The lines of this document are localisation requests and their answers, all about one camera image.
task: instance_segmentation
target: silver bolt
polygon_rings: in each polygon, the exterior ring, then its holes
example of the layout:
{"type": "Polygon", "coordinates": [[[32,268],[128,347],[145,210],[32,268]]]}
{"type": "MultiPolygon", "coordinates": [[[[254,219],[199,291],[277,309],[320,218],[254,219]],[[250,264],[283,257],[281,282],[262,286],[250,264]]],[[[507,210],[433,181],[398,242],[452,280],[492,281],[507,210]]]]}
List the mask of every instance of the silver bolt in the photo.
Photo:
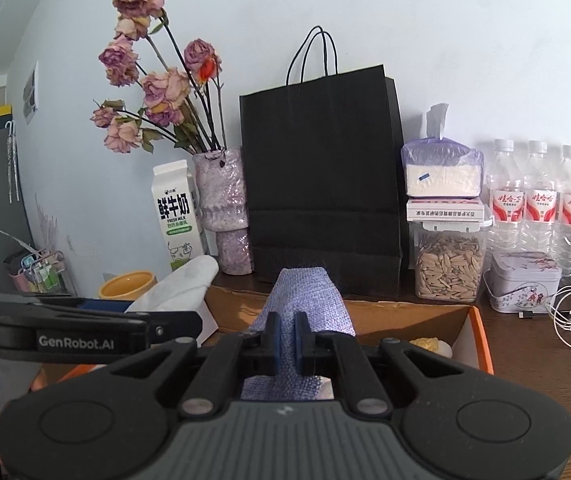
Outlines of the silver bolt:
{"type": "Polygon", "coordinates": [[[188,415],[207,415],[214,409],[212,400],[194,397],[193,399],[184,400],[181,408],[188,415]]]}
{"type": "Polygon", "coordinates": [[[357,402],[357,410],[364,415],[381,415],[388,411],[388,403],[376,397],[366,397],[357,402]]]}

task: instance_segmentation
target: milk carton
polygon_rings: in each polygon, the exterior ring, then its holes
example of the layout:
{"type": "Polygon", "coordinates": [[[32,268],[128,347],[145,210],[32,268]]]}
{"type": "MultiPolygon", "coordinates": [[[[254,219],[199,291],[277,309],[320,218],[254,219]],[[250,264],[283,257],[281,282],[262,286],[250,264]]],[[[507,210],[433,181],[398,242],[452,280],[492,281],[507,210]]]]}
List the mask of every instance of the milk carton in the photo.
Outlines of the milk carton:
{"type": "Polygon", "coordinates": [[[152,196],[168,248],[170,267],[175,270],[192,258],[208,254],[195,183],[185,160],[155,166],[153,171],[152,196]]]}

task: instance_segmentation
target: yellow bowl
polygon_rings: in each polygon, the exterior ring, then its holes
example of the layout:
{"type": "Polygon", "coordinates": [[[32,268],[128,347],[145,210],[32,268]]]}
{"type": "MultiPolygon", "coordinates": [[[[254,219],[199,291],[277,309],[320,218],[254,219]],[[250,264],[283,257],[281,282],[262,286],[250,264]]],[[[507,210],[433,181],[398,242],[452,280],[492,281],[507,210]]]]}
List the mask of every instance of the yellow bowl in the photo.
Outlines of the yellow bowl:
{"type": "Polygon", "coordinates": [[[152,272],[135,270],[105,282],[99,289],[99,298],[101,300],[134,301],[156,284],[157,278],[152,272]]]}

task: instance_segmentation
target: dark brown tabletop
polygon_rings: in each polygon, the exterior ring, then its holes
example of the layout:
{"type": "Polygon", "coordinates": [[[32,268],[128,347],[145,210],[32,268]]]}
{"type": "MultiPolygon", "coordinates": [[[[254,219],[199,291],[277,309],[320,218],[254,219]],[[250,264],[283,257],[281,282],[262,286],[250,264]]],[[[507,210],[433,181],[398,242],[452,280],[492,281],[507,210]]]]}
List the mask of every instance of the dark brown tabletop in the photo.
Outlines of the dark brown tabletop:
{"type": "MultiPolygon", "coordinates": [[[[404,280],[410,285],[411,276],[404,280]]],[[[213,285],[233,290],[269,292],[271,286],[257,282],[252,276],[226,276],[219,273],[213,285]]],[[[427,303],[419,300],[410,288],[402,301],[427,303]]],[[[354,298],[381,300],[384,298],[354,298]]],[[[492,310],[485,295],[477,300],[495,375],[533,388],[553,397],[571,413],[571,349],[566,347],[554,332],[548,316],[519,319],[515,314],[499,314],[492,310]]],[[[571,333],[562,333],[571,342],[571,333]]],[[[571,458],[563,474],[563,480],[571,480],[571,458]]]]}

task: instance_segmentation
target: water bottle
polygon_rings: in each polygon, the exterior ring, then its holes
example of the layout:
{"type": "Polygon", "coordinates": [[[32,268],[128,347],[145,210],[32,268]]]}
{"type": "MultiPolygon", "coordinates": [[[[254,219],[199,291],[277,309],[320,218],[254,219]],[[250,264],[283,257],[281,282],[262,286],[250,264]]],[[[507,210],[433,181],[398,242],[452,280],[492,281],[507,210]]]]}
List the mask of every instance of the water bottle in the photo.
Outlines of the water bottle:
{"type": "Polygon", "coordinates": [[[563,161],[557,183],[558,213],[554,224],[553,256],[562,276],[571,278],[571,146],[563,145],[563,161]]]}
{"type": "Polygon", "coordinates": [[[488,204],[494,225],[488,232],[488,252],[516,251],[523,218],[523,175],[511,140],[495,139],[494,164],[486,177],[488,204]]]}
{"type": "Polygon", "coordinates": [[[525,211],[521,227],[521,250],[552,255],[557,190],[550,175],[548,145],[540,140],[531,140],[528,149],[530,153],[523,171],[525,211]]]}

